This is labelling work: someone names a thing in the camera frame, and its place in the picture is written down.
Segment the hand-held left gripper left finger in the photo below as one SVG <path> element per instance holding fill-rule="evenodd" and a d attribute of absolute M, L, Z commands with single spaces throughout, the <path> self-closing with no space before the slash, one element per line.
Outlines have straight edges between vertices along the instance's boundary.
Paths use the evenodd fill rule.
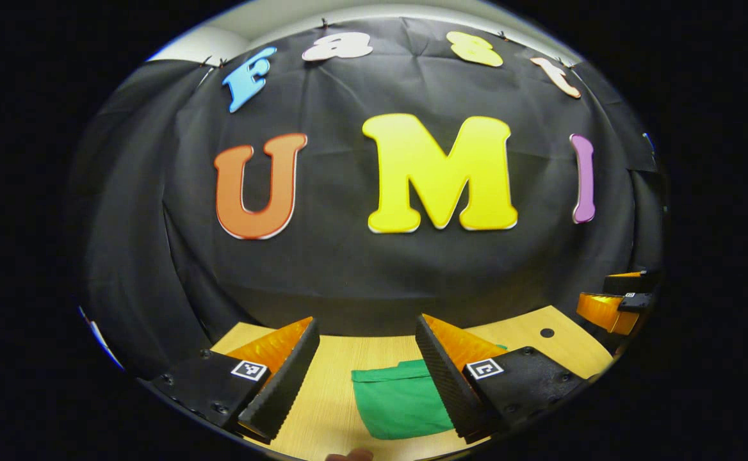
<path fill-rule="evenodd" d="M 208 423 L 268 444 L 288 417 L 319 344 L 316 319 L 307 317 L 229 353 L 199 350 L 150 384 Z"/>

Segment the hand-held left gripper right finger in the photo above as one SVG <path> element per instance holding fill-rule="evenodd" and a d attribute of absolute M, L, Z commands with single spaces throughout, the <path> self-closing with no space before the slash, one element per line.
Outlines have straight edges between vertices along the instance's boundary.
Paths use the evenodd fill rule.
<path fill-rule="evenodd" d="M 590 385 L 531 345 L 505 350 L 423 313 L 415 340 L 460 438 L 516 433 Z"/>

